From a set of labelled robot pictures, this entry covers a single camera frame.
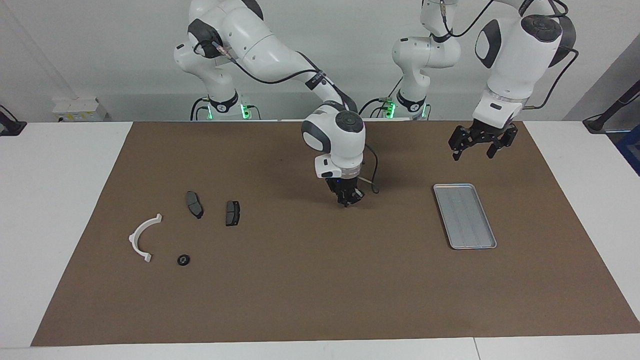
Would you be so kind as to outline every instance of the blue object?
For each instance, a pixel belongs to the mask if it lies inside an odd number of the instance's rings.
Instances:
[[[616,144],[616,147],[640,176],[640,126],[631,130]]]

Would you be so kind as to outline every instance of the black brake pad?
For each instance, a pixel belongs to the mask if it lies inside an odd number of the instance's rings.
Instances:
[[[202,218],[202,215],[204,215],[204,209],[202,209],[198,194],[196,194],[195,192],[187,192],[187,206],[189,207],[189,211],[193,214],[193,216]]]
[[[227,201],[227,226],[236,226],[240,222],[240,203]]]

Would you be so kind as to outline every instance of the table surface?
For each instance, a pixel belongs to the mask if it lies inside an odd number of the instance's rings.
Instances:
[[[640,314],[640,177],[579,122],[527,122],[585,230]],[[30,124],[0,138],[2,359],[637,359],[640,334],[28,348],[131,123]]]

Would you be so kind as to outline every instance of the power outlet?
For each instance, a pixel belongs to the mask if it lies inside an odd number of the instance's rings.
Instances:
[[[53,113],[58,122],[104,121],[107,116],[107,111],[94,97],[54,100],[54,103]]]

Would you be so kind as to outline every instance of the white plastic clip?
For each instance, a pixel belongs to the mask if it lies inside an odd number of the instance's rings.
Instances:
[[[161,221],[162,215],[158,214],[155,218],[149,219],[140,224],[136,231],[133,234],[129,235],[129,241],[133,246],[133,250],[135,250],[140,256],[144,257],[147,263],[151,261],[151,254],[149,254],[148,252],[140,251],[140,249],[138,248],[138,239],[140,238],[140,234],[142,234],[144,230],[147,230],[147,228],[151,225],[159,224]]]

